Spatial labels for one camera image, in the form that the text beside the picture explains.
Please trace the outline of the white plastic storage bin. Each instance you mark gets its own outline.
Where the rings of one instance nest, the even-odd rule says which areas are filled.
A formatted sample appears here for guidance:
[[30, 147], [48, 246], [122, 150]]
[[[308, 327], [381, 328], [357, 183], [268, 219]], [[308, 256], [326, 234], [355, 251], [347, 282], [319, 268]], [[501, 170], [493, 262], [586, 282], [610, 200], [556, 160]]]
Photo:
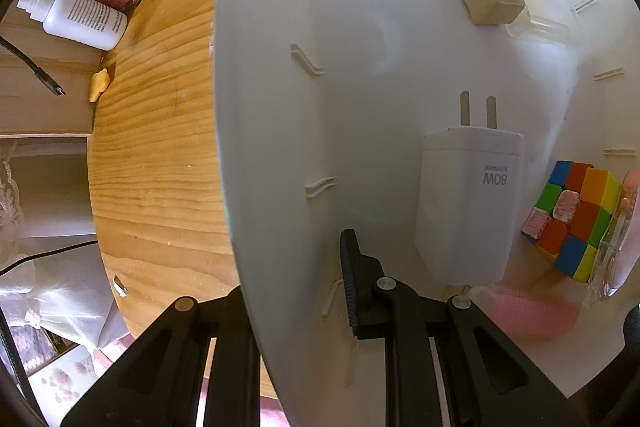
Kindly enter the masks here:
[[440, 299], [413, 244], [423, 139], [459, 95], [525, 139], [506, 275], [547, 265], [518, 231], [556, 156], [639, 143], [639, 0], [561, 0], [570, 41], [478, 27], [461, 0], [216, 0], [215, 98], [224, 205], [241, 288], [293, 426], [394, 425], [384, 343], [348, 325], [340, 235]]

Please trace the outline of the white wall charger 80W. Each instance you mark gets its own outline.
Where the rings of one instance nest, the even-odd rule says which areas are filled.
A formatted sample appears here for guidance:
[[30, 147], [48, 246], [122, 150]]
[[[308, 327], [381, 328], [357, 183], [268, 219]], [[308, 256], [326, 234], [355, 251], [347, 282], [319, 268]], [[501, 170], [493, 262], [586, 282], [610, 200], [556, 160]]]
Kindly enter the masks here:
[[446, 286], [496, 283], [506, 271], [518, 217], [524, 135], [497, 128], [497, 101], [473, 127], [469, 92], [460, 124], [425, 135], [414, 245]]

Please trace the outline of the pink oval case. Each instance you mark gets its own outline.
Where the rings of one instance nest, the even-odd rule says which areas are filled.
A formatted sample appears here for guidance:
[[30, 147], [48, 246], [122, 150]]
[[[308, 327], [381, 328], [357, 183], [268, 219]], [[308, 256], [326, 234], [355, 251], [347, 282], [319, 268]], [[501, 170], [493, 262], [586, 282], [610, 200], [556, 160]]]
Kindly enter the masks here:
[[612, 298], [639, 260], [639, 170], [626, 173], [620, 197], [597, 249], [584, 302], [590, 308]]

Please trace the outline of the white lace curtain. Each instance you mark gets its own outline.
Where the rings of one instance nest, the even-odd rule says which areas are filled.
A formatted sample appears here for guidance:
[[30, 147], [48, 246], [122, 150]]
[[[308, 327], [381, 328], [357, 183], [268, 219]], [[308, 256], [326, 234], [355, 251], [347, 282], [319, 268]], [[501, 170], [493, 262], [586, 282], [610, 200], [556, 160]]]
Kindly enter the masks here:
[[1, 306], [88, 350], [127, 335], [101, 260], [80, 141], [1, 142]]

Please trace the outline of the white spray bottle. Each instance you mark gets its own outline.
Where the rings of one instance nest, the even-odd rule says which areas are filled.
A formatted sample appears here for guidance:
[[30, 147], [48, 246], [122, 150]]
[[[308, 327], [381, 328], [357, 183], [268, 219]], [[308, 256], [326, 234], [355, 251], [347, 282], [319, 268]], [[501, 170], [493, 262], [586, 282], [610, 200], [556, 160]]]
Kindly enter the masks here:
[[123, 12], [96, 0], [17, 0], [16, 5], [47, 34], [101, 51], [114, 49], [128, 24]]

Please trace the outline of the pink and white clip toy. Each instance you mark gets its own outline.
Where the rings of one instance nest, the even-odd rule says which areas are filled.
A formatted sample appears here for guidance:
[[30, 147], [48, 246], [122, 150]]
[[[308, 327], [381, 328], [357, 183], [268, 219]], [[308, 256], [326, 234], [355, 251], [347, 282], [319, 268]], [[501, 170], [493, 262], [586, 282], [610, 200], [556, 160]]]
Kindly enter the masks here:
[[498, 285], [474, 286], [466, 295], [514, 338], [551, 340], [564, 336], [573, 329], [580, 313], [575, 303]]

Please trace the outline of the multicolour rubik's cube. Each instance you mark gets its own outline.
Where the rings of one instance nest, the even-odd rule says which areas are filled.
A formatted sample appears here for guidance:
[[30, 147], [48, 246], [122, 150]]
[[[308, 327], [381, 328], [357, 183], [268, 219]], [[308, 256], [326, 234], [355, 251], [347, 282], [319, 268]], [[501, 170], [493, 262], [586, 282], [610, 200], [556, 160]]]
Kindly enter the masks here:
[[570, 279], [586, 283], [620, 196], [611, 171], [588, 162], [559, 160], [521, 227]]

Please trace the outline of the clear box with stickers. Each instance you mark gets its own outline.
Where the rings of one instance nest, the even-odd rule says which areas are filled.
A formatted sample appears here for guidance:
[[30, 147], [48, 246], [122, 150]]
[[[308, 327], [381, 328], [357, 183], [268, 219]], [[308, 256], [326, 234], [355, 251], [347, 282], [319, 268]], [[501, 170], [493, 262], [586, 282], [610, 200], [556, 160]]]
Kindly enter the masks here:
[[570, 43], [570, 8], [566, 0], [525, 0], [525, 8], [510, 24], [504, 26], [514, 39], [536, 39]]

